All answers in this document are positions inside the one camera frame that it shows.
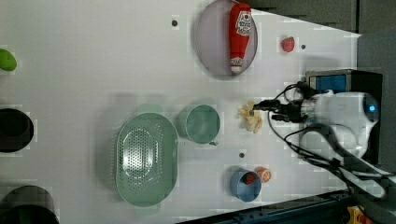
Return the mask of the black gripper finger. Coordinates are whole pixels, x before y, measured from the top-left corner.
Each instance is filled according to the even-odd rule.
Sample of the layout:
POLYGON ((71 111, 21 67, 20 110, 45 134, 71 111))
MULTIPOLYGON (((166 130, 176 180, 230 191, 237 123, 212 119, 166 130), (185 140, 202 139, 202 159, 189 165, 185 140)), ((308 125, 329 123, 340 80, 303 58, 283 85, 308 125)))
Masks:
POLYGON ((283 115, 272 115, 272 119, 278 121, 285 121, 285 117, 283 115))
POLYGON ((263 100, 253 106, 254 110, 276 111, 280 102, 278 100, 263 100))

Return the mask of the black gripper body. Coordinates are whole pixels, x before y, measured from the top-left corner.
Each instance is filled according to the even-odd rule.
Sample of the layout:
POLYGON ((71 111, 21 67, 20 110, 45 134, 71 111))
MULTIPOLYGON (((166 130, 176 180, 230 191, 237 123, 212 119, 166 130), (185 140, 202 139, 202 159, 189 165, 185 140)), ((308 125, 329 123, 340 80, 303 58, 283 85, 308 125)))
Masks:
POLYGON ((301 115, 301 106, 298 104, 279 105, 273 115, 283 115, 285 122, 304 121, 304 117, 301 115))

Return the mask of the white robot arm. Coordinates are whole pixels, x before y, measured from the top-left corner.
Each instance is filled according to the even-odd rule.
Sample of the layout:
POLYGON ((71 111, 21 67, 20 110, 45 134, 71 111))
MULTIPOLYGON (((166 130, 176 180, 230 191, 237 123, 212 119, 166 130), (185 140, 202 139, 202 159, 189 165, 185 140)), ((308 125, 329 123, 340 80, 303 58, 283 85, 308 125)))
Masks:
POLYGON ((395 174, 382 171, 362 156, 374 126, 379 122, 376 99, 364 92, 304 95, 286 104, 263 100, 249 107, 252 119, 266 111, 273 120, 302 124, 299 145, 282 140, 305 161, 328 170, 359 195, 374 202, 395 200, 395 174))

